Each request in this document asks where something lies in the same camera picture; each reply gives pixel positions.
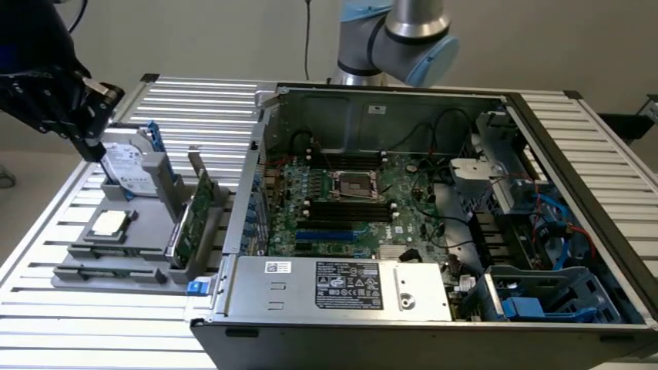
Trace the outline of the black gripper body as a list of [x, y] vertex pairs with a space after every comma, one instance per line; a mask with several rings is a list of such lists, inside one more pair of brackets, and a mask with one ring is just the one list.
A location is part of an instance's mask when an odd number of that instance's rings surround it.
[[91, 78], [78, 66], [2, 64], [1, 109], [38, 132], [54, 132], [65, 139], [72, 130], [103, 129], [105, 114], [82, 114], [82, 77]]

